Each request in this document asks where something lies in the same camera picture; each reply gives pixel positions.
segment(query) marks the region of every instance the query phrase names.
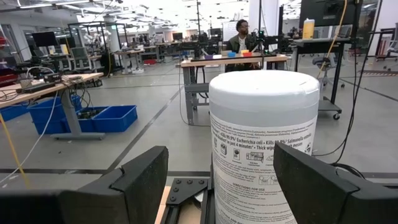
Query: caster wheel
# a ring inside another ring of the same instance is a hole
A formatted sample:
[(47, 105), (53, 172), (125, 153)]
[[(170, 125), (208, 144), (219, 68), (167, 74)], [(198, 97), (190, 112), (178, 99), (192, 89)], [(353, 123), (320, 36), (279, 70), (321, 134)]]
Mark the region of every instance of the caster wheel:
[(335, 119), (336, 121), (337, 121), (338, 119), (340, 119), (340, 114), (335, 114), (335, 115), (333, 115), (333, 119)]

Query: white plastic canister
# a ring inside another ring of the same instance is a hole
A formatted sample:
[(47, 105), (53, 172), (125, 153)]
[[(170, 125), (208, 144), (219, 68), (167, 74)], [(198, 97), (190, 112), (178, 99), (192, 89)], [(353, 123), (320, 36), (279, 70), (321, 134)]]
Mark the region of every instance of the white plastic canister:
[(297, 72), (230, 72), (209, 92), (216, 224), (296, 223), (272, 166), (274, 144), (312, 153), (319, 82)]

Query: office chair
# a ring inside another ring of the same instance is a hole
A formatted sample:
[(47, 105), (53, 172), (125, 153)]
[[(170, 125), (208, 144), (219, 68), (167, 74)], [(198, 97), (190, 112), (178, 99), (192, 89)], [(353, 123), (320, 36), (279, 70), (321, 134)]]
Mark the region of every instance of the office chair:
[(74, 47), (70, 49), (75, 70), (92, 70), (91, 60), (88, 58), (85, 47)]
[[(322, 91), (322, 88), (324, 86), (326, 86), (328, 83), (333, 85), (333, 82), (330, 80), (330, 78), (328, 77), (328, 70), (331, 68), (335, 68), (336, 67), (336, 63), (335, 63), (335, 55), (334, 54), (330, 54), (329, 58), (323, 58), (323, 57), (317, 57), (314, 58), (312, 60), (312, 64), (318, 66), (319, 69), (321, 69), (322, 67), (322, 63), (325, 61), (325, 66), (323, 66), (322, 71), (324, 71), (323, 77), (322, 79), (320, 78), (321, 81), (321, 88), (320, 91)], [(346, 85), (344, 83), (339, 82), (342, 88), (344, 88)]]

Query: black cable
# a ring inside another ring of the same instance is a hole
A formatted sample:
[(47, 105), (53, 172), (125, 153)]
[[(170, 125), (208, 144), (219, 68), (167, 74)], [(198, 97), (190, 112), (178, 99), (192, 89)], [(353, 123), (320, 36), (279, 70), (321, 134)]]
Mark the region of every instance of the black cable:
[[(345, 149), (346, 149), (346, 144), (347, 144), (348, 136), (349, 136), (349, 134), (350, 134), (350, 132), (351, 132), (351, 130), (352, 130), (352, 127), (353, 127), (354, 115), (355, 115), (355, 107), (356, 107), (356, 100), (358, 99), (358, 91), (359, 91), (359, 87), (361, 86), (361, 81), (362, 81), (362, 77), (363, 77), (363, 73), (364, 73), (364, 69), (365, 69), (366, 60), (367, 60), (368, 55), (369, 55), (370, 46), (371, 46), (372, 41), (373, 41), (373, 38), (374, 38), (374, 33), (375, 33), (375, 31), (376, 31), (377, 23), (379, 22), (379, 15), (380, 15), (380, 10), (381, 10), (381, 4), (382, 4), (382, 0), (380, 0), (380, 5), (379, 5), (378, 12), (377, 12), (376, 21), (375, 21), (375, 26), (374, 26), (373, 32), (372, 32), (372, 34), (371, 34), (370, 41), (369, 41), (369, 43), (368, 43), (368, 50), (366, 51), (366, 55), (365, 55), (365, 58), (364, 58), (364, 62), (363, 62), (363, 64), (362, 64), (361, 74), (359, 75), (358, 84), (356, 84), (356, 79), (357, 79), (357, 78), (356, 78), (356, 76), (357, 76), (357, 74), (356, 74), (356, 54), (354, 55), (354, 63), (355, 63), (355, 65), (354, 65), (354, 72), (355, 72), (355, 74), (354, 74), (354, 87), (353, 87), (353, 88), (354, 88), (354, 90), (353, 90), (353, 108), (352, 108), (352, 110), (351, 110), (351, 116), (350, 116), (350, 119), (349, 119), (349, 125), (348, 125), (348, 129), (347, 129), (346, 136), (345, 136), (343, 142), (342, 142), (335, 150), (333, 150), (333, 151), (331, 151), (331, 152), (329, 152), (329, 153), (326, 153), (326, 154), (313, 155), (313, 156), (315, 156), (315, 157), (328, 156), (328, 155), (330, 155), (330, 154), (335, 153), (337, 150), (339, 150), (339, 149), (343, 146), (343, 149), (341, 150), (341, 153), (340, 153), (338, 159), (336, 160), (336, 162), (334, 162), (334, 163), (332, 163), (332, 164), (337, 164), (337, 163), (340, 161), (340, 159), (343, 157), (344, 151), (345, 151)], [(354, 20), (357, 21), (356, 13), (354, 13), (354, 16), (355, 16)], [(355, 29), (356, 29), (356, 30), (355, 30), (355, 33), (354, 33), (354, 42), (353, 42), (353, 43), (354, 43), (354, 48), (356, 47), (356, 35), (357, 35), (357, 29), (358, 29), (358, 27), (355, 27)]]

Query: person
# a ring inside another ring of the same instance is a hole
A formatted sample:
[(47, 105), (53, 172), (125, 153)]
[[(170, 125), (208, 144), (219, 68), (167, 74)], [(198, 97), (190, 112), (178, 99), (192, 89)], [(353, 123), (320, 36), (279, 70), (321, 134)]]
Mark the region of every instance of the person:
[[(238, 34), (227, 42), (226, 50), (231, 50), (240, 54), (242, 50), (249, 50), (250, 52), (255, 48), (256, 43), (252, 40), (249, 34), (248, 22), (241, 19), (236, 23), (236, 31)], [(230, 64), (225, 66), (225, 72), (233, 71), (246, 71), (258, 69), (258, 63), (245, 63), (245, 64)]]

